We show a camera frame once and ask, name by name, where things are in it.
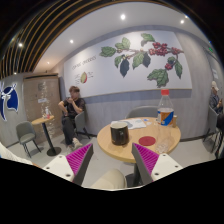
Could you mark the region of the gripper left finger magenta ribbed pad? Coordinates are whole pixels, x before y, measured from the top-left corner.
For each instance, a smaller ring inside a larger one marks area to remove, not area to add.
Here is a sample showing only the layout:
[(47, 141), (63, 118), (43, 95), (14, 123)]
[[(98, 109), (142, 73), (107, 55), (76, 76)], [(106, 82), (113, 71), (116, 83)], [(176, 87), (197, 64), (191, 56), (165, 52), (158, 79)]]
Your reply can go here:
[(92, 155), (93, 145), (88, 144), (68, 155), (59, 154), (44, 170), (81, 186)]

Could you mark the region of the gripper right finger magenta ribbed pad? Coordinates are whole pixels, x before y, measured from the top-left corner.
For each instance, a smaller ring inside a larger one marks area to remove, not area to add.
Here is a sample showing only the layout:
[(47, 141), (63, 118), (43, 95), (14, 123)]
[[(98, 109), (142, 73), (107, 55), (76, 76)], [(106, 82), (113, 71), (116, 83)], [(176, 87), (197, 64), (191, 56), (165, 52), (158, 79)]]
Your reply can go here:
[(132, 154), (144, 185), (182, 169), (182, 166), (168, 154), (157, 154), (137, 143), (132, 144)]

